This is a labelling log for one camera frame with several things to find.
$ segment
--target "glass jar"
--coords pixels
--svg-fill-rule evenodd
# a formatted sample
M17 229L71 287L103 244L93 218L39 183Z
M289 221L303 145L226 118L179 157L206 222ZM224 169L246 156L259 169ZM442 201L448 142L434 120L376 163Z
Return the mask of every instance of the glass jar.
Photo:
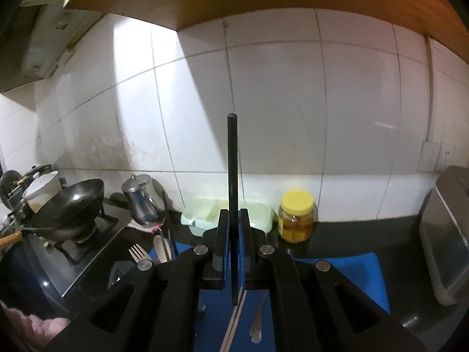
M278 233L287 242L306 241L313 230L314 199L305 190L290 190L278 208Z

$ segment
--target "electrical outlet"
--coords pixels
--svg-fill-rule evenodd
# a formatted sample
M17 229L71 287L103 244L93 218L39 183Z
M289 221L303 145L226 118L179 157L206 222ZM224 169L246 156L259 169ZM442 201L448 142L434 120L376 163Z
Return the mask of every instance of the electrical outlet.
M460 145L454 146L453 159L451 165L457 165L458 167L468 167L469 164L469 152L461 147Z
M420 158L418 160L417 172L434 172L438 162L441 144L424 142Z
M453 152L454 152L454 145L453 144L442 144L440 150L440 156L438 158L437 163L437 171L442 171L448 168L453 162Z

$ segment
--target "kettle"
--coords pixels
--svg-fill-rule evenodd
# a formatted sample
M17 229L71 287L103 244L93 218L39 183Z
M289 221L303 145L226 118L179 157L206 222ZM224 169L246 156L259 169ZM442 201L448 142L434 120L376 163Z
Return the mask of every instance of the kettle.
M164 220L165 204L156 193L150 176L132 175L121 189L127 198L130 214L137 223L150 225Z

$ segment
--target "chopsticks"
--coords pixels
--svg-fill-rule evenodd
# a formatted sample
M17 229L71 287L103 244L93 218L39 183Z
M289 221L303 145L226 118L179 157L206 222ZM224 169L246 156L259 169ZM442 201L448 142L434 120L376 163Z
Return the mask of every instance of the chopsticks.
M241 287L238 294L239 303L234 307L233 313L231 314L230 322L228 323L228 328L221 343L220 352L228 352L233 342L233 337L235 337L236 328L238 327L239 317L241 316L242 306L244 305L244 300L246 299L246 290Z

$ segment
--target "wooden handle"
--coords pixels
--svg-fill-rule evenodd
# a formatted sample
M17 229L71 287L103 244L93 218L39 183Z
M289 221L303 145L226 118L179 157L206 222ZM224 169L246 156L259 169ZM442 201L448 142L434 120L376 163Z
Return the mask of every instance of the wooden handle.
M6 247L22 240L23 234L21 234L21 230L18 230L15 234L10 236L2 237L0 238L0 250L5 249Z

